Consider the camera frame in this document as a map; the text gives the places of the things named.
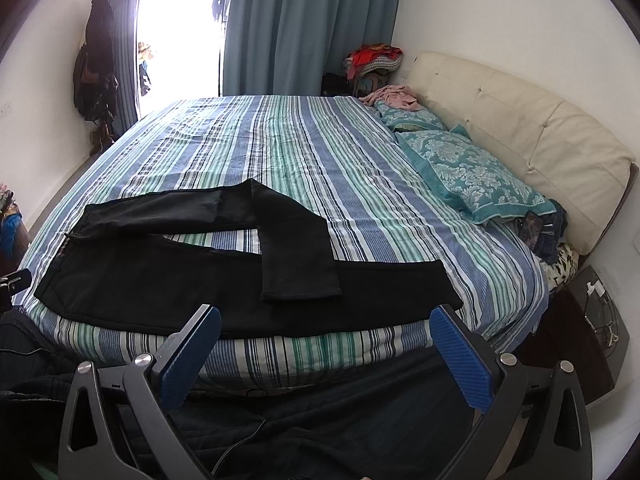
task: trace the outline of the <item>gray curtain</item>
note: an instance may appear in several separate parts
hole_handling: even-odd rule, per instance
[[[113,60],[116,78],[118,113],[113,122],[117,136],[138,121],[138,44],[136,17],[138,0],[108,0],[113,9]]]
[[[389,43],[398,0],[231,0],[224,95],[318,95],[347,54]]]

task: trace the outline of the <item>cream tufted headboard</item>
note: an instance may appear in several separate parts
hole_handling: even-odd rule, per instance
[[[609,130],[539,86],[459,57],[421,53],[407,84],[447,128],[462,124],[520,180],[558,200],[567,241],[580,254],[593,249],[636,159]]]

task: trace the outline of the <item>blue textured pad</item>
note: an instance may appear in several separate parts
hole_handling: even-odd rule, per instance
[[[210,308],[191,331],[182,347],[160,377],[159,400],[172,410],[182,406],[211,349],[220,338],[222,320],[216,308]]]
[[[466,403],[486,413],[494,401],[489,370],[442,307],[431,312],[429,327],[433,342],[458,383]]]

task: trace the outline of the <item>wall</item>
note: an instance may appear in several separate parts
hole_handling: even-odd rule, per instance
[[[609,0],[400,0],[393,44],[401,77],[421,50],[494,66],[577,104],[640,158],[640,45]],[[597,479],[640,431],[639,229],[636,183],[590,258],[632,337],[614,395],[590,409]]]
[[[91,0],[40,0],[0,62],[0,182],[29,228],[89,156],[72,74]]]

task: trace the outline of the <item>mattress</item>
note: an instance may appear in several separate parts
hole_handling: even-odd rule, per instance
[[[17,303],[55,344],[101,365],[154,352],[163,336],[63,319],[34,298],[34,286],[86,204],[167,189],[228,186],[248,177],[326,218],[335,258],[441,260],[462,298],[464,323],[497,351],[517,346],[546,309],[545,275],[507,227],[473,225],[444,205],[392,134],[356,99],[297,96],[181,101],[137,123],[48,217],[23,260],[34,285]],[[260,251],[255,230],[170,238]],[[228,391],[278,392],[430,344],[428,320],[305,338],[220,340],[200,383]]]

